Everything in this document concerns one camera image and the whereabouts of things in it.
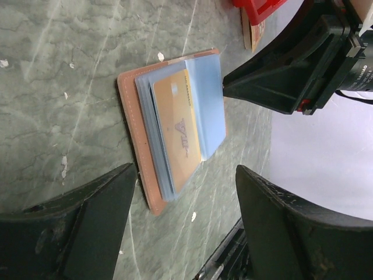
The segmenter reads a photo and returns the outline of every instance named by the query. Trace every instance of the printed logo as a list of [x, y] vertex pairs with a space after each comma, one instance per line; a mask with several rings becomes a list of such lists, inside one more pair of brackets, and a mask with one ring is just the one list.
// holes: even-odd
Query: printed logo
[[187, 129], [185, 128], [184, 119], [182, 119], [181, 122], [178, 122], [177, 124], [175, 124], [175, 129], [182, 134], [181, 135], [181, 144], [182, 144], [182, 147], [186, 151], [186, 156], [188, 157], [189, 144], [188, 144]]

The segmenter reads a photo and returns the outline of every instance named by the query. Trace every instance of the red basket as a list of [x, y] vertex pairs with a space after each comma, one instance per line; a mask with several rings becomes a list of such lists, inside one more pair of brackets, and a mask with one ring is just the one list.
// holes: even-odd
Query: red basket
[[233, 5], [245, 8], [251, 25], [258, 25], [287, 0], [233, 0]]

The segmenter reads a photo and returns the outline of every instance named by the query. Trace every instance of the gray marble surface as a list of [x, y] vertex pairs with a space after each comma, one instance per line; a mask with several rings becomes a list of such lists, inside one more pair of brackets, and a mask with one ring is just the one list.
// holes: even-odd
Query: gray marble surface
[[[274, 15], [261, 47], [276, 32]], [[133, 162], [117, 75], [211, 47], [223, 75], [251, 56], [229, 0], [0, 0], [0, 212]], [[114, 279], [191, 279], [240, 216], [236, 165], [269, 174], [270, 112], [226, 105], [229, 135], [178, 201], [154, 217], [136, 186]]]

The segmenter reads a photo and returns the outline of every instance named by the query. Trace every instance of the white speck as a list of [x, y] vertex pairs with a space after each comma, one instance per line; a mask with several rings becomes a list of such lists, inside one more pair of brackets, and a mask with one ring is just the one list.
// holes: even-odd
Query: white speck
[[192, 222], [194, 222], [194, 220], [196, 219], [197, 217], [197, 213], [196, 212], [193, 212], [193, 215], [192, 215]]
[[62, 157], [61, 165], [64, 166], [64, 169], [61, 173], [62, 179], [64, 179], [66, 177], [66, 173], [68, 172], [68, 158], [67, 158], [67, 156]]
[[0, 67], [1, 68], [6, 68], [9, 66], [9, 62], [7, 59], [4, 59], [4, 60], [0, 60]]
[[158, 59], [160, 62], [164, 61], [164, 55], [161, 52], [158, 52]]

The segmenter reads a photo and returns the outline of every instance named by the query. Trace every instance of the red plastic object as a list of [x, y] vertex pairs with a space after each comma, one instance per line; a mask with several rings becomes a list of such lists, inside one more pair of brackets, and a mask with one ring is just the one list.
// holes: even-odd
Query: red plastic object
[[245, 8], [251, 25], [258, 25], [287, 0], [233, 0], [233, 5]]

